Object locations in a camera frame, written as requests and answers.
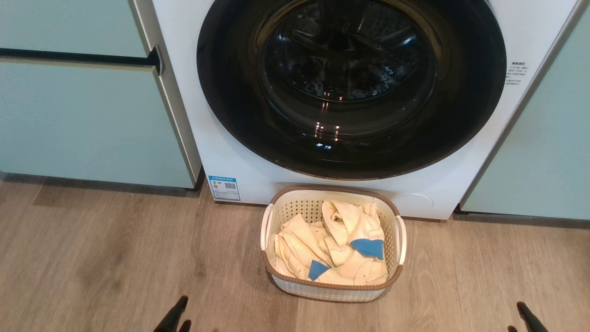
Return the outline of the cream printed garment blue cuff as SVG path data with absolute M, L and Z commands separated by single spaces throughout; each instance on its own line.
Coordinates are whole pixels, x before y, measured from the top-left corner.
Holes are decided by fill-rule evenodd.
M 274 236 L 278 273 L 292 278 L 319 281 L 329 269 L 341 267 L 354 254 L 348 244 L 339 245 L 324 223 L 308 223 L 301 214 L 286 221 Z

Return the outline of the cream hooded garment blue cuff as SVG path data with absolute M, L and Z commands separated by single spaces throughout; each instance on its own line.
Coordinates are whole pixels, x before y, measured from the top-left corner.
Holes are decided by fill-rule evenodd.
M 325 200 L 322 205 L 324 238 L 333 267 L 316 281 L 335 285 L 381 285 L 389 278 L 385 261 L 385 233 L 375 202 L 354 205 Z

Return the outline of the round black glass washer door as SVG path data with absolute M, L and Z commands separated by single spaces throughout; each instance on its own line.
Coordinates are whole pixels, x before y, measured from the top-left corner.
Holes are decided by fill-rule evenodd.
M 468 143 L 492 116 L 507 69 L 486 0 L 383 0 L 415 23 L 428 60 L 402 86 L 364 101 L 330 101 L 267 69 L 268 38 L 307 0 L 214 0 L 198 39 L 205 99 L 242 145 L 318 178 L 402 176 Z

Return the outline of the white front-load washing machine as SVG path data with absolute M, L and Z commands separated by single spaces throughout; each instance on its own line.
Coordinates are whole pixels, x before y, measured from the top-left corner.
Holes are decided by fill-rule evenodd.
M 207 176 L 235 178 L 241 203 L 267 205 L 286 187 L 314 184 L 365 189 L 389 199 L 398 193 L 422 194 L 433 201 L 429 219 L 445 220 L 468 191 L 581 0 L 486 1 L 504 36 L 507 66 L 526 62 L 529 67 L 523 83 L 504 84 L 499 103 L 485 126 L 455 153 L 415 172 L 369 180 L 318 178 L 293 172 L 237 141 L 209 107 L 196 62 L 200 30 L 214 0 L 154 0 L 154 6 L 204 172 Z

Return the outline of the white printed instruction label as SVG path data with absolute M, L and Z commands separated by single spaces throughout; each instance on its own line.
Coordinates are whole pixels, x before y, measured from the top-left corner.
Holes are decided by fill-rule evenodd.
M 504 84 L 508 86 L 518 86 L 524 82 L 529 71 L 526 62 L 511 62 L 507 66 L 506 79 Z

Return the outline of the stainless steel washing machine drum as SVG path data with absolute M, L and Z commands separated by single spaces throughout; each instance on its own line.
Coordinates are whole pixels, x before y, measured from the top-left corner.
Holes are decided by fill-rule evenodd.
M 364 101 L 402 86 L 428 60 L 421 32 L 383 0 L 307 0 L 268 38 L 267 69 L 330 101 Z

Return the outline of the blue energy label sticker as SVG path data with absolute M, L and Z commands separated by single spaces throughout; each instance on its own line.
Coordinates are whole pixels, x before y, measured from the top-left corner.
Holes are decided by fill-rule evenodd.
M 208 176 L 211 193 L 215 200 L 240 202 L 240 193 L 235 178 Z

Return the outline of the white round filter cover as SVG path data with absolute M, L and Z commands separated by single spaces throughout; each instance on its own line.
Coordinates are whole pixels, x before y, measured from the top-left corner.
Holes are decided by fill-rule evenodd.
M 429 219 L 433 201 L 418 193 L 398 193 L 391 198 L 393 204 L 404 217 Z

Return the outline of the cream perforated brown-rimmed laundry basket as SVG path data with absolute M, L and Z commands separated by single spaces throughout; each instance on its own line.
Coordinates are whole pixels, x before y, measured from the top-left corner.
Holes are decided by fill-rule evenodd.
M 308 223 L 324 223 L 322 205 L 325 200 L 354 205 L 376 203 L 377 214 L 385 233 L 383 248 L 389 271 L 389 278 L 385 283 L 371 286 L 327 284 L 286 277 L 274 269 L 274 236 L 278 234 L 280 226 L 298 214 Z M 380 297 L 400 277 L 407 253 L 407 231 L 396 206 L 382 194 L 346 187 L 289 187 L 277 193 L 264 212 L 260 247 L 267 271 L 284 292 L 321 301 L 367 302 Z

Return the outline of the mint green plain cabinet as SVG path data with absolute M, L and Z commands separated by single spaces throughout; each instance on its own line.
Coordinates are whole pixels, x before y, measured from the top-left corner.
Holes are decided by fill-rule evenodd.
M 574 12 L 458 208 L 590 221 L 590 0 Z

